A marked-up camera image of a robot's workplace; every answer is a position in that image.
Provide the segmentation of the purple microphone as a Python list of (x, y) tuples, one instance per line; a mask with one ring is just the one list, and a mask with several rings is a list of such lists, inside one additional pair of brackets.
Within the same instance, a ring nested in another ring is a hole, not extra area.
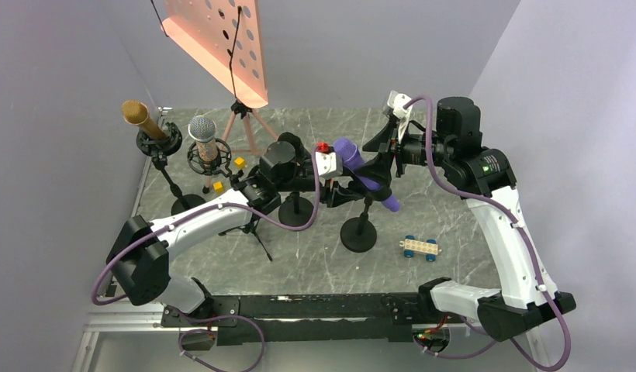
[(371, 192), (374, 200), (381, 202), (391, 212), (400, 210), (400, 204), (390, 187), (391, 159), (388, 154), (378, 153), (375, 158), (365, 162), (358, 146), (345, 137), (337, 139), (333, 148), (344, 167)]

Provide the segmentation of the black round-base stand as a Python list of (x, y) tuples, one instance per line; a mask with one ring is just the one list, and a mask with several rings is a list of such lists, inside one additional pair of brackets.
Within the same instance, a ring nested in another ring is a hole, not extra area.
[(278, 209), (278, 220), (287, 226), (303, 226), (311, 218), (313, 203), (297, 191), (291, 192)]
[(365, 197), (363, 212), (358, 217), (348, 219), (340, 228), (340, 241), (351, 252), (368, 252), (377, 242), (377, 230), (368, 219), (368, 211), (372, 202), (371, 197)]

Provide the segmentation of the black microphone orange tip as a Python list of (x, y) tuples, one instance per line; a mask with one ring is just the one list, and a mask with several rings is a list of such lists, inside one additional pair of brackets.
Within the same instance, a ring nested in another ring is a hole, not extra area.
[(302, 144), (302, 140), (295, 134), (291, 132), (283, 132), (279, 135), (278, 141), (291, 144), (297, 157), (301, 157), (304, 154), (305, 147)]

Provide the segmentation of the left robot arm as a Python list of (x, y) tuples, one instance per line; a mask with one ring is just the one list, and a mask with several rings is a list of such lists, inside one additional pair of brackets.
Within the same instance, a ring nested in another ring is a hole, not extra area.
[(200, 326), (210, 319), (214, 299), (199, 280), (171, 272), (176, 258), (213, 236), (268, 219), (281, 207), (283, 192), (314, 193), (307, 221), (275, 221), (289, 231), (308, 229), (317, 217), (316, 204), (331, 203), (327, 199), (331, 190), (322, 183), (339, 176), (354, 177), (363, 164), (357, 146), (349, 139), (338, 139), (331, 146), (320, 143), (313, 153), (279, 140), (268, 147), (245, 178), (236, 179), (230, 190), (212, 201), (151, 222), (140, 215), (127, 220), (103, 274), (113, 275), (132, 305), (170, 305), (189, 323)]

